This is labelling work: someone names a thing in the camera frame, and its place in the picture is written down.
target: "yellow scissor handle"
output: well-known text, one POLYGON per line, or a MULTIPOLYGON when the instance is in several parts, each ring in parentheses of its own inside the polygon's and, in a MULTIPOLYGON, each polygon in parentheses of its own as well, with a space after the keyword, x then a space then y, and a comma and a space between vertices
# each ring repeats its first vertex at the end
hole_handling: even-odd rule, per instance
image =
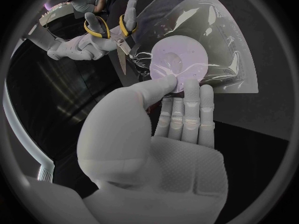
POLYGON ((84 22, 84 28, 85 28, 85 30, 89 33, 89 34, 91 34, 91 35, 93 35, 93 36, 96 36, 96 37, 100 37, 100 38, 105 38, 105 39, 109 39, 110 38, 110 30, 109 30, 109 28, 108 28, 108 25, 107 25, 107 23, 104 21, 104 19, 102 19, 100 16, 96 16, 96 18, 99 20, 100 19, 100 21, 102 21, 103 23, 104 23, 104 25, 105 25, 105 27, 106 27, 106 31, 107 31, 107 33, 97 33, 97 32, 95 32, 95 31, 92 31, 92 30, 90 30, 88 27, 87 27, 87 25, 86 25, 86 20, 85 20, 85 22, 84 22))
POLYGON ((121 15, 120 17, 120 28, 122 30, 122 32, 124 33, 124 35, 127 37, 127 36, 131 36, 136 30, 137 30, 137 22, 136 22, 136 27, 134 28, 133 31, 128 31, 126 29, 126 26, 124 25, 124 16, 125 15, 121 15))

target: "plastic bag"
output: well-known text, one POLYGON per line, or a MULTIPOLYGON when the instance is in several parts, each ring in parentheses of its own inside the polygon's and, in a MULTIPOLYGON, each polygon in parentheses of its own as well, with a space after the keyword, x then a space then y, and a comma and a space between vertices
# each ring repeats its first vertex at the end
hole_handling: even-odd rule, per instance
POLYGON ((176 75, 174 93, 195 77, 215 93, 258 93, 249 47, 218 0, 184 0, 141 37, 130 57, 140 81, 176 75))

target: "round white pad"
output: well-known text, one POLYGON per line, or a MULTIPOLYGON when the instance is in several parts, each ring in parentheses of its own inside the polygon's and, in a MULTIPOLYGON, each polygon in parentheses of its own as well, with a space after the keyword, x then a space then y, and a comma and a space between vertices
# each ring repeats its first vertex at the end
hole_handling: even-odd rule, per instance
POLYGON ((154 79, 173 74, 177 86, 173 93, 183 91, 189 78, 199 82, 208 71, 208 55, 203 46, 187 36, 170 36, 157 42, 151 51, 150 76, 154 79))

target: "clear plastic packaging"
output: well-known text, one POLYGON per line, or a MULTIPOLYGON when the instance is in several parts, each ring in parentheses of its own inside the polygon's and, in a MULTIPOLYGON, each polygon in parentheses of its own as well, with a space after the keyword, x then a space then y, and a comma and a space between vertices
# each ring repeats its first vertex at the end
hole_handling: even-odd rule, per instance
POLYGON ((176 75, 174 93, 191 77, 215 93, 258 93, 249 47, 218 0, 184 0, 137 41, 130 57, 140 81, 176 75))

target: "scissors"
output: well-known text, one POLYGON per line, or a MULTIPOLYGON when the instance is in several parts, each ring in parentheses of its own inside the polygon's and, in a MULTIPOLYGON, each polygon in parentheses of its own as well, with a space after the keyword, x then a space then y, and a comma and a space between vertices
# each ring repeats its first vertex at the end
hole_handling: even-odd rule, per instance
POLYGON ((127 44, 127 42, 125 41, 125 37, 131 36, 137 30, 137 23, 136 23, 136 26, 133 29, 133 31, 128 31, 126 29, 125 24, 124 24, 124 15, 121 15, 119 24, 120 24, 120 29, 122 31, 122 34, 117 35, 117 34, 112 33, 109 30, 108 25, 106 24, 106 22, 100 16, 96 16, 96 18, 99 21, 101 27, 103 28, 104 33, 97 33, 97 32, 94 32, 94 31, 90 30, 87 27, 87 21, 84 22, 85 30, 93 36, 103 38, 103 39, 110 39, 111 38, 116 42, 116 44, 117 44, 117 53, 118 53, 119 61, 120 61, 120 64, 121 64, 121 68, 122 68, 122 71, 123 71, 124 75, 126 75, 126 72, 127 72, 126 71, 126 55, 128 55, 130 53, 131 48, 127 44))

